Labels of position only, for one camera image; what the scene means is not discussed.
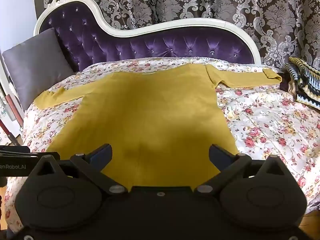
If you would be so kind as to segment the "grey satin pillow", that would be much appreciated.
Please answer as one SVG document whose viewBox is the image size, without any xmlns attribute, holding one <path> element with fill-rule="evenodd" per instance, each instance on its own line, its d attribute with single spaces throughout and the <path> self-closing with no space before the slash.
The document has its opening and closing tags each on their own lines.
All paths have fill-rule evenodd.
<svg viewBox="0 0 320 240">
<path fill-rule="evenodd" d="M 25 111 L 43 91 L 74 73 L 54 29 L 4 51 L 3 58 Z"/>
</svg>

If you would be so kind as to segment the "mustard yellow knit sweater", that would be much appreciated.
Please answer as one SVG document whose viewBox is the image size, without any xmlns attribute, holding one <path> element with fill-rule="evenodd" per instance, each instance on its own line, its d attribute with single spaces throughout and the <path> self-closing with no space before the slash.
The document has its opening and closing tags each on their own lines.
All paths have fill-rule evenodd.
<svg viewBox="0 0 320 240">
<path fill-rule="evenodd" d="M 281 76 L 270 69 L 236 73 L 185 64 L 151 74 L 107 74 L 72 89 L 45 91 L 34 103 L 46 109 L 81 98 L 48 147 L 62 159 L 110 144 L 112 160 L 103 173 L 125 187 L 194 188 L 218 173 L 209 160 L 211 145 L 238 152 L 217 105 L 220 83 L 231 88 L 277 85 Z"/>
</svg>

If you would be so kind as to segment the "brown silver damask curtain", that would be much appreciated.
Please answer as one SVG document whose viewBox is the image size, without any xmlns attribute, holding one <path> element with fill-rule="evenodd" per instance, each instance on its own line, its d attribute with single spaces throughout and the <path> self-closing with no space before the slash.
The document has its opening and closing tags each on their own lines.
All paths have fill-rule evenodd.
<svg viewBox="0 0 320 240">
<path fill-rule="evenodd" d="M 53 0 L 43 0 L 48 6 Z M 262 63 L 280 68 L 291 56 L 319 67 L 319 0 L 95 0 L 117 29 L 183 18 L 217 18 L 243 29 Z"/>
</svg>

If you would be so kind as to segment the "striped crochet blanket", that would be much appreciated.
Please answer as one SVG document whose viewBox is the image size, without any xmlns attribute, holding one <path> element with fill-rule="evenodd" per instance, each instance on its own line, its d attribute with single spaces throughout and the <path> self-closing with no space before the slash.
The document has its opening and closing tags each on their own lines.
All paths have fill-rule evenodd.
<svg viewBox="0 0 320 240">
<path fill-rule="evenodd" d="M 297 57 L 289 57 L 285 69 L 291 78 L 288 92 L 297 102 L 319 110 L 319 70 Z"/>
</svg>

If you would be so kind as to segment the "purple tufted white-framed headboard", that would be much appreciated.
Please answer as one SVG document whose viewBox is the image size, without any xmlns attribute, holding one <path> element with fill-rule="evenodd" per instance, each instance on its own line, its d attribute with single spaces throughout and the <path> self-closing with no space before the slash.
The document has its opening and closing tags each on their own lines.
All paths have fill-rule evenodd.
<svg viewBox="0 0 320 240">
<path fill-rule="evenodd" d="M 236 25 L 213 18 L 184 18 L 120 30 L 104 19 L 95 0 L 53 0 L 34 34 L 54 29 L 75 71 L 98 62 L 151 57 L 208 57 L 261 65 L 252 38 Z"/>
</svg>

